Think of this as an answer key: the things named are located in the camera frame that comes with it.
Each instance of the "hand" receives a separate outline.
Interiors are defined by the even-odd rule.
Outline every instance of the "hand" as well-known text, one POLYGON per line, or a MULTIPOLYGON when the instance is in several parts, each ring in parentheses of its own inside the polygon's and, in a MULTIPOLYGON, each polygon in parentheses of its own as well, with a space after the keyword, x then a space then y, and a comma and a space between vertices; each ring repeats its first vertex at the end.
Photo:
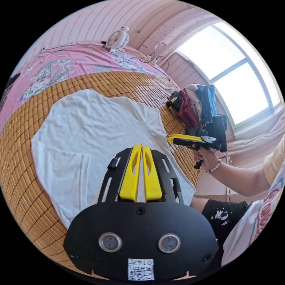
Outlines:
POLYGON ((210 149, 205 149, 203 147, 200 147, 198 151, 194 150, 194 157, 195 157, 195 161, 198 162, 200 160, 202 160, 202 168, 205 171, 210 171, 211 169, 213 169, 219 162, 218 157, 216 156, 216 154, 213 152, 213 150, 210 149))

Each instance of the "pink curtain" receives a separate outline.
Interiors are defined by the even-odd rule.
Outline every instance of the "pink curtain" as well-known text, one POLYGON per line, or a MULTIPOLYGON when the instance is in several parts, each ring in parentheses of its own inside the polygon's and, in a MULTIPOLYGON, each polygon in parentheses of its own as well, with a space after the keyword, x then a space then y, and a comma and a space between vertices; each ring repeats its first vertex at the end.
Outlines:
MULTIPOLYGON (((220 21, 220 18, 201 8, 188 9, 156 29, 139 51, 144 55, 155 52, 156 57, 168 58, 194 34, 220 21)), ((157 63, 161 65, 164 62, 165 59, 159 58, 157 63)))

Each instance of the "person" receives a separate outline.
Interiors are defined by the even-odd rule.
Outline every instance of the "person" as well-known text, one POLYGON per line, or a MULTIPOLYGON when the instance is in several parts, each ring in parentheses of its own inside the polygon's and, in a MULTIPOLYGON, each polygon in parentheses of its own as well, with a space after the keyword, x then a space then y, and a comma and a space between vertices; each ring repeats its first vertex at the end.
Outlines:
POLYGON ((270 220, 285 184, 285 135, 258 170, 227 165, 211 149, 193 152, 196 161, 202 160, 203 170, 233 191, 246 197, 267 191, 264 200, 250 204, 193 197, 190 206, 209 221, 219 245, 215 261, 209 266, 214 269, 240 256, 270 220))

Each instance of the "white t-shirt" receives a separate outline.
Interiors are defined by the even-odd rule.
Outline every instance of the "white t-shirt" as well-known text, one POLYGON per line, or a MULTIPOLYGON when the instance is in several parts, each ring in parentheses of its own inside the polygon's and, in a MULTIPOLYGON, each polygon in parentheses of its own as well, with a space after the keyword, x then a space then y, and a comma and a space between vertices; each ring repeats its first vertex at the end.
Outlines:
POLYGON ((285 136, 276 150, 264 160, 264 173, 271 185, 262 201, 251 204, 244 216, 233 228, 224 242, 221 265, 239 257, 260 235, 270 220, 285 184, 285 136))
MULTIPOLYGON (((168 157, 189 205, 195 188, 169 149, 157 108, 127 97, 106 98, 94 90, 78 91, 52 106, 31 140, 31 151, 37 176, 66 228, 97 202, 110 161, 133 145, 168 157)), ((142 169, 138 202, 145 201, 142 169)))

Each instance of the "bed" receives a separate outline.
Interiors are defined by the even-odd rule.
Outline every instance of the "bed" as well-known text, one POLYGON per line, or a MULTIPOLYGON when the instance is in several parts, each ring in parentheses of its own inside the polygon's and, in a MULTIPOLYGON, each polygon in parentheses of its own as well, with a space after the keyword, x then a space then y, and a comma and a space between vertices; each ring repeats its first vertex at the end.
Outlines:
MULTIPOLYGON (((108 53, 98 42, 43 50, 26 63, 2 100, 0 185, 5 200, 23 232, 44 255, 80 273, 63 249, 67 230, 38 181, 30 140, 57 100, 82 89, 94 89, 106 97, 127 96, 158 108, 168 134, 183 132, 165 106, 179 87, 158 66, 134 58, 137 54, 131 47, 108 53)), ((196 186, 200 170, 193 169, 192 153, 181 146, 170 145, 170 149, 196 186)))

